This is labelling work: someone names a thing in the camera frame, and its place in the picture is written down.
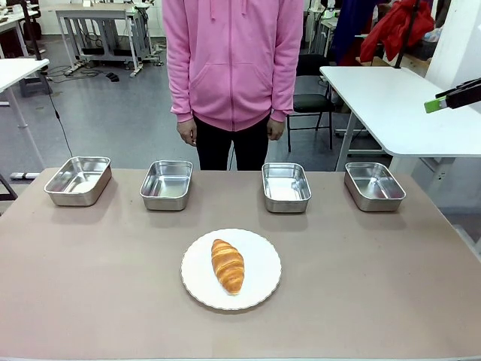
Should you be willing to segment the golden brown croissant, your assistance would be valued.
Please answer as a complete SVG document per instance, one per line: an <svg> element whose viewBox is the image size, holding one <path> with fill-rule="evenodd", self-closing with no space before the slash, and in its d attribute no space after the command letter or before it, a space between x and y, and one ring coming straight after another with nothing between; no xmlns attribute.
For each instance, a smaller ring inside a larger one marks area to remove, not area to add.
<svg viewBox="0 0 481 361"><path fill-rule="evenodd" d="M237 248L222 239L216 239L211 247L213 272L223 289L237 295L244 283L244 258Z"/></svg>

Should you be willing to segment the person's right forearm pink sleeve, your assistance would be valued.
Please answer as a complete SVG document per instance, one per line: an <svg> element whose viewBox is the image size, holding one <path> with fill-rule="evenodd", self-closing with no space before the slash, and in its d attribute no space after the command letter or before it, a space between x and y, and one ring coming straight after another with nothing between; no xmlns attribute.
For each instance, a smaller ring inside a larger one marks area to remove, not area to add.
<svg viewBox="0 0 481 361"><path fill-rule="evenodd" d="M168 42L167 70L172 98L171 112L176 116L178 123L192 119L189 100L189 60L188 50Z"/></svg>

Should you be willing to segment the person's left forearm pink sleeve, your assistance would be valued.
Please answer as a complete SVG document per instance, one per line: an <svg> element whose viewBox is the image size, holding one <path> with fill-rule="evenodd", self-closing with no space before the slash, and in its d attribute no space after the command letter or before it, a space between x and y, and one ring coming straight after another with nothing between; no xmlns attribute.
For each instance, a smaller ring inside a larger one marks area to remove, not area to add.
<svg viewBox="0 0 481 361"><path fill-rule="evenodd" d="M299 51L299 41L281 44L275 49L271 118L278 123L283 123L293 110Z"/></svg>

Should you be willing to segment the person's left hand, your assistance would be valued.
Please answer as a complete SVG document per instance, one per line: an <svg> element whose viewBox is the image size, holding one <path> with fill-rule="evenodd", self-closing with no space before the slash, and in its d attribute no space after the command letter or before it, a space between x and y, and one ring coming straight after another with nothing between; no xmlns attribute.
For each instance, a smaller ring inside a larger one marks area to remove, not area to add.
<svg viewBox="0 0 481 361"><path fill-rule="evenodd" d="M282 137L284 129L284 122L278 122L270 118L267 122L268 139L270 141L278 141Z"/></svg>

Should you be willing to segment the person's right hand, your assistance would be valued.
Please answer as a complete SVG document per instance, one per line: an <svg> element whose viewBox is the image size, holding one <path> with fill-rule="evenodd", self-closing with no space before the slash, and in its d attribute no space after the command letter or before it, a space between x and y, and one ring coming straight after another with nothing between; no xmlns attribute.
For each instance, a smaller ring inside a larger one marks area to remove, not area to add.
<svg viewBox="0 0 481 361"><path fill-rule="evenodd" d="M193 117L189 120L178 123L177 131L186 144L192 147L196 146L197 126Z"/></svg>

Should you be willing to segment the dark mesh basket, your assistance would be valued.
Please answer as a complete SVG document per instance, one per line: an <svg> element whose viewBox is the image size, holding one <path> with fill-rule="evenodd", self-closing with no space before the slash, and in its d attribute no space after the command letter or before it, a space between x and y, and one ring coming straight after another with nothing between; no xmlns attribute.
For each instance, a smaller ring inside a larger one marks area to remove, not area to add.
<svg viewBox="0 0 481 361"><path fill-rule="evenodd" d="M433 57L436 47L437 42L420 40L409 49L409 54L422 61L427 61Z"/></svg>

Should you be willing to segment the large white side table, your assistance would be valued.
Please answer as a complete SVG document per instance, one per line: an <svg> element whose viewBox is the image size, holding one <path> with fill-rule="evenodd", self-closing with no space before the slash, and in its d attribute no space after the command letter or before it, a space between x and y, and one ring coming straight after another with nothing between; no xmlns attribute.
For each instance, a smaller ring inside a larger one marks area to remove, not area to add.
<svg viewBox="0 0 481 361"><path fill-rule="evenodd" d="M440 208L481 210L481 113L470 107L425 111L440 88L406 68L322 66L351 110L336 164L342 171L354 126L361 123L387 154L394 173L433 173L425 189Z"/></svg>

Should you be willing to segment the black pole on table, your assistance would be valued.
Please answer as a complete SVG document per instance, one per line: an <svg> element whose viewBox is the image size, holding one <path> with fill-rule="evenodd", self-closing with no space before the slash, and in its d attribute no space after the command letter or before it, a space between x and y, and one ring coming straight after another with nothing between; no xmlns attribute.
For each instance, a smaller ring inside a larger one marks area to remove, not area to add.
<svg viewBox="0 0 481 361"><path fill-rule="evenodd" d="M396 69L399 69L401 67L401 62L402 62L402 59L404 57L405 50L407 49L407 46L408 46L408 43L409 43L409 38L410 38L410 34L412 32L412 29L413 29L413 24L416 21L416 16L417 16L418 9L419 9L419 3L420 3L420 0L414 1L413 9L412 9L411 15L410 15L409 25L407 27L407 31L405 33L400 52L397 56L397 59L396 59L395 65L394 65L394 68L396 68Z"/></svg>

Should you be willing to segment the red jacket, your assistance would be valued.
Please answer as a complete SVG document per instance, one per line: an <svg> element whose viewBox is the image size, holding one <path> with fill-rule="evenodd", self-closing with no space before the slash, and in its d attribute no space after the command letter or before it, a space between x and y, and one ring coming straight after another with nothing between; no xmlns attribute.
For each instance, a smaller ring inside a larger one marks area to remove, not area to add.
<svg viewBox="0 0 481 361"><path fill-rule="evenodd" d="M373 27L362 42L360 61L370 62L375 57L377 45L382 44L386 58L392 61L400 52L410 21L415 0L397 0L388 13ZM434 29L431 7L426 0L420 0L416 21L407 47L412 47L423 36Z"/></svg>

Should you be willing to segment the dark blue cloth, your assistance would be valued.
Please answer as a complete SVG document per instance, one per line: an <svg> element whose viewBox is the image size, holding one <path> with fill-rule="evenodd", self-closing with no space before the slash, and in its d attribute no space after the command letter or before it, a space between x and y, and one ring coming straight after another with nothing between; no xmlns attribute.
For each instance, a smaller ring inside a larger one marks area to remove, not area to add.
<svg viewBox="0 0 481 361"><path fill-rule="evenodd" d="M380 0L343 0L340 16L331 44L337 66L354 66L360 56L362 39L357 35L369 33L374 8Z"/></svg>

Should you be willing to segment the pink zip hoodie torso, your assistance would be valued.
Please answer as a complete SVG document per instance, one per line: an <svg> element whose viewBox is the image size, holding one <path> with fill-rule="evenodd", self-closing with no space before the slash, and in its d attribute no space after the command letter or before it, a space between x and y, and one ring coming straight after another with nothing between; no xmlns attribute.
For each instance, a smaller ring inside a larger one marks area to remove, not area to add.
<svg viewBox="0 0 481 361"><path fill-rule="evenodd" d="M190 53L192 117L229 132L271 117L275 49L301 45L304 0L162 0L162 19Z"/></svg>

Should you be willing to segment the black trousers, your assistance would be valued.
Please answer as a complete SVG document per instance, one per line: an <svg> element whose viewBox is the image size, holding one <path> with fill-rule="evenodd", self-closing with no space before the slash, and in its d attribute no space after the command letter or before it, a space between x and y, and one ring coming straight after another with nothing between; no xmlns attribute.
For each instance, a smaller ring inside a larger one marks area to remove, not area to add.
<svg viewBox="0 0 481 361"><path fill-rule="evenodd" d="M196 149L201 170L226 171L233 144L238 171L259 171L268 152L268 120L269 117L266 117L247 129L229 132L195 117Z"/></svg>

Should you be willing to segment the white scalloped plate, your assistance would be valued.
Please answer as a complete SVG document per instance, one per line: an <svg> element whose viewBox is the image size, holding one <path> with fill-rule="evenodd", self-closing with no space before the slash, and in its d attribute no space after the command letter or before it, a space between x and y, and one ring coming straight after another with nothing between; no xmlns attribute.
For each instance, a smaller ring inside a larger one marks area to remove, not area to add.
<svg viewBox="0 0 481 361"><path fill-rule="evenodd" d="M237 295L218 281L211 263L211 248L220 239L244 258L244 282ZM222 311L239 311L266 300L281 278L281 261L266 238L245 229L219 229L194 241L183 255L180 274L184 287L200 303Z"/></svg>

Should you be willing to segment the grey metal workbench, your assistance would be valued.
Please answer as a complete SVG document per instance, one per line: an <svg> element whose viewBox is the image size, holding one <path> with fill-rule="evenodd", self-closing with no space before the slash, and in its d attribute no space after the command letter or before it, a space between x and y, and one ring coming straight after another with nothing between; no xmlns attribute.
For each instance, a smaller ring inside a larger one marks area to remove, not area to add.
<svg viewBox="0 0 481 361"><path fill-rule="evenodd" d="M63 4L56 15L72 74L90 62L123 62L130 77L154 56L148 28L148 5L133 2Z"/></svg>

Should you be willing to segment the small white side table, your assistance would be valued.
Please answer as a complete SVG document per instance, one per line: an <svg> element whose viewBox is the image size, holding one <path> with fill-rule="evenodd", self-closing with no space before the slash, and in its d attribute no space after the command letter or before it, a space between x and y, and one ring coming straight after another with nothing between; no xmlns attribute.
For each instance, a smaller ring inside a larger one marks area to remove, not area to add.
<svg viewBox="0 0 481 361"><path fill-rule="evenodd" d="M21 113L17 99L11 87L15 83L18 83L20 80L23 80L27 76L34 74L36 71L41 70L49 64L49 59L0 59L0 93L6 92L10 108L14 113L14 119L17 122L17 127L25 136L27 143L30 145L31 150L33 151L33 159L39 169L42 171L45 169L44 160Z"/></svg>

